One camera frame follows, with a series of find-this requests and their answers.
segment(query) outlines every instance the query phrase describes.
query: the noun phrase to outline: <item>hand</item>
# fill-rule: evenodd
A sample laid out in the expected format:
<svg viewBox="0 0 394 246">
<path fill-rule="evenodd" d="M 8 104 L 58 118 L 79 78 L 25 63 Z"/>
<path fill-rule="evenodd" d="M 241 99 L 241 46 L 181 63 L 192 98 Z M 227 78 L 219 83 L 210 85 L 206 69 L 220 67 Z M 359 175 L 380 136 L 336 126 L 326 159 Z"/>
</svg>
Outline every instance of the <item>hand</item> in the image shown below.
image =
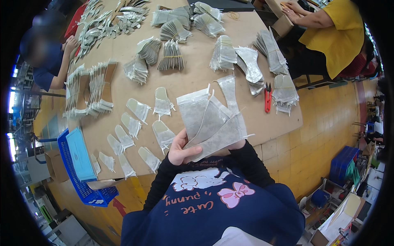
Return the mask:
<svg viewBox="0 0 394 246">
<path fill-rule="evenodd" d="M 70 55 L 71 52 L 78 47 L 78 41 L 75 39 L 74 36 L 72 36 L 72 38 L 69 38 L 69 41 L 66 41 L 66 47 L 64 48 L 64 53 Z"/>
<path fill-rule="evenodd" d="M 245 146 L 245 144 L 246 144 L 246 140 L 242 139 L 242 140 L 239 140 L 236 143 L 228 145 L 227 149 L 229 149 L 229 150 L 239 150 L 239 149 L 242 149 Z"/>
<path fill-rule="evenodd" d="M 296 2 L 288 1 L 288 2 L 285 2 L 284 4 L 286 5 L 287 8 L 293 10 L 296 13 L 303 15 L 303 12 L 305 12 L 305 10 L 303 8 L 301 8 L 301 6 Z"/>
<path fill-rule="evenodd" d="M 188 163 L 189 156 L 197 155 L 203 149 L 201 147 L 191 147 L 183 150 L 182 148 L 188 143 L 188 135 L 186 128 L 184 128 L 176 137 L 171 144 L 170 151 L 168 153 L 168 160 L 175 166 Z"/>
<path fill-rule="evenodd" d="M 289 17 L 290 21 L 293 22 L 294 24 L 297 24 L 297 20 L 300 19 L 300 16 L 297 15 L 296 13 L 294 13 L 294 11 L 292 9 L 283 8 L 282 13 L 287 15 L 287 17 Z"/>
</svg>

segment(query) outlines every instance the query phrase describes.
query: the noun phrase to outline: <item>cardboard sheet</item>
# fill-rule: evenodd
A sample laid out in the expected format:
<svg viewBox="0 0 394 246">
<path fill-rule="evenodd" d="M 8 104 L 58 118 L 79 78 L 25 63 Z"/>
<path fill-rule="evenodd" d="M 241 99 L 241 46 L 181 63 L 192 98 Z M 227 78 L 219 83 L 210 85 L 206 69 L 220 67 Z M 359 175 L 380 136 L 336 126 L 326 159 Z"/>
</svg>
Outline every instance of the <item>cardboard sheet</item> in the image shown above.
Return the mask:
<svg viewBox="0 0 394 246">
<path fill-rule="evenodd" d="M 117 0 L 103 0 L 105 8 L 102 12 L 115 9 Z M 116 39 L 104 38 L 98 48 L 95 45 L 91 51 L 82 59 L 73 65 L 70 72 L 75 68 L 85 63 L 85 67 L 91 67 L 98 62 L 108 61 L 110 58 L 118 62 L 112 80 L 111 80 L 111 94 L 114 104 L 113 111 L 109 114 L 100 115 L 96 119 L 88 115 L 80 122 L 69 120 L 69 131 L 72 131 L 77 125 L 81 125 L 82 132 L 86 143 L 87 150 L 90 154 L 98 156 L 101 151 L 103 154 L 115 158 L 114 170 L 116 173 L 103 168 L 101 165 L 101 172 L 98 174 L 98 180 L 124 178 L 124 173 L 119 163 L 118 157 L 115 155 L 107 142 L 108 134 L 115 136 L 115 126 L 122 125 L 121 116 L 123 112 L 129 115 L 133 113 L 126 107 L 126 102 L 129 98 L 134 98 L 141 103 L 145 103 L 150 107 L 154 107 L 154 91 L 158 87 L 165 87 L 167 96 L 172 102 L 176 102 L 176 98 L 194 91 L 199 91 L 207 88 L 208 83 L 211 83 L 211 90 L 214 89 L 215 96 L 223 104 L 226 104 L 224 95 L 217 83 L 212 81 L 221 77 L 232 74 L 232 70 L 216 71 L 214 73 L 209 68 L 209 62 L 214 51 L 214 43 L 216 39 L 207 37 L 200 30 L 191 28 L 193 36 L 188 37 L 186 44 L 179 44 L 180 51 L 185 60 L 185 68 L 182 71 L 167 70 L 158 71 L 157 64 L 149 66 L 149 75 L 147 83 L 143 86 L 131 82 L 122 69 L 122 65 L 131 60 L 135 56 L 135 49 L 137 43 L 143 39 L 151 36 L 159 37 L 160 28 L 151 27 L 149 25 L 152 20 L 152 12 L 157 5 L 162 5 L 169 8 L 176 8 L 188 4 L 186 0 L 157 0 L 148 2 L 145 6 L 149 7 L 151 11 L 147 15 L 147 19 L 142 22 L 141 28 L 135 30 L 130 35 L 122 34 Z M 221 35 L 228 35 L 232 39 L 233 46 L 252 46 L 252 42 L 256 39 L 256 34 L 260 29 L 267 29 L 265 24 L 261 21 L 256 12 L 239 12 L 239 20 L 232 20 L 227 15 L 223 16 L 223 27 L 226 29 Z M 81 26 L 78 28 L 76 37 L 79 36 Z M 162 52 L 159 52 L 159 61 L 162 58 Z M 266 82 L 274 85 L 274 74 L 269 72 L 267 59 L 264 55 L 258 52 L 257 63 L 262 71 Z M 264 143 L 270 139 L 279 137 L 287 132 L 299 128 L 303 124 L 301 108 L 297 106 L 292 109 L 291 116 L 288 114 L 271 111 L 269 114 L 264 112 L 264 93 L 257 97 L 250 94 L 249 86 L 245 79 L 245 74 L 236 67 L 234 70 L 236 76 L 236 99 L 240 109 L 242 110 L 243 118 L 245 120 L 247 133 L 255 133 L 255 136 L 248 138 L 248 141 L 253 145 Z M 164 115 L 161 120 L 168 126 L 168 128 L 175 134 L 178 134 L 183 128 L 183 122 L 178 110 L 172 112 L 171 116 Z M 136 146 L 127 148 L 125 151 L 126 158 L 130 161 L 131 166 L 136 171 L 137 175 L 145 175 L 153 173 L 152 170 L 144 163 L 138 155 L 138 149 L 141 146 L 147 147 L 159 159 L 164 159 L 162 151 L 156 142 L 152 130 L 152 123 L 157 120 L 157 116 L 149 113 L 146 119 L 148 125 L 142 125 L 138 134 L 138 140 L 135 140 Z"/>
</svg>

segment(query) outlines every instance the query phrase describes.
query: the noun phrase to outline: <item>cardboard box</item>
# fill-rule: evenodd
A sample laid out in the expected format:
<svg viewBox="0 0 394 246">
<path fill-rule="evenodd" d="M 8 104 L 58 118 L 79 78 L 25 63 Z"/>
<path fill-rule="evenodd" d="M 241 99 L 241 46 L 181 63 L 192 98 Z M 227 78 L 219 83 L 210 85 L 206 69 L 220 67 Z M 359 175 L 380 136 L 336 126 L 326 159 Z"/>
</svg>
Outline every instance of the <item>cardboard box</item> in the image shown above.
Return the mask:
<svg viewBox="0 0 394 246">
<path fill-rule="evenodd" d="M 51 178 L 58 183 L 69 180 L 70 177 L 66 171 L 66 167 L 64 166 L 60 151 L 51 150 L 45 152 L 44 154 L 46 166 L 48 167 Z"/>
</svg>

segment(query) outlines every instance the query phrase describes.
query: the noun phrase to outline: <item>black sleeve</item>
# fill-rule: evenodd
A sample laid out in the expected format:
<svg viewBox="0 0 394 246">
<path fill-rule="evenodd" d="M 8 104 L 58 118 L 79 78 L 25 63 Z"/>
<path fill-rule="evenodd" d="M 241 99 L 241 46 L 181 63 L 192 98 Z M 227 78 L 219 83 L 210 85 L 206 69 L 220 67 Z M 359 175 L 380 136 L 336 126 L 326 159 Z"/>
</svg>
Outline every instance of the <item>black sleeve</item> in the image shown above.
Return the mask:
<svg viewBox="0 0 394 246">
<path fill-rule="evenodd" d="M 275 184 L 264 163 L 257 157 L 253 147 L 246 140 L 245 146 L 239 150 L 230 150 L 231 157 L 237 162 L 237 167 L 245 175 L 246 180 L 264 188 Z"/>
<path fill-rule="evenodd" d="M 174 180 L 178 173 L 183 170 L 182 165 L 175 166 L 168 160 L 168 154 L 162 161 L 157 170 L 157 175 L 152 182 L 151 190 L 148 193 L 147 199 L 144 204 L 144 210 L 152 210 L 152 208 L 160 201 L 167 191 L 171 182 Z"/>
</svg>

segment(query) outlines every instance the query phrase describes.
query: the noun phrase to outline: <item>pink bow graphic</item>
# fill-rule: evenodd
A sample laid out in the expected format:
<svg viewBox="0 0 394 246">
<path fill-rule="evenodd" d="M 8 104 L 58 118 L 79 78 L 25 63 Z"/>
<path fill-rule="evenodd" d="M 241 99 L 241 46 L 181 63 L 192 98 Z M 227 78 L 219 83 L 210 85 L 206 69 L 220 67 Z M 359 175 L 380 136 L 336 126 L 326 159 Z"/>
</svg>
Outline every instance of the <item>pink bow graphic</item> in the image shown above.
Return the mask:
<svg viewBox="0 0 394 246">
<path fill-rule="evenodd" d="M 234 182 L 232 187 L 234 190 L 223 188 L 217 193 L 218 196 L 220 196 L 220 200 L 230 209 L 236 207 L 240 202 L 240 198 L 244 195 L 252 195 L 255 193 L 253 189 L 242 183 Z"/>
</svg>

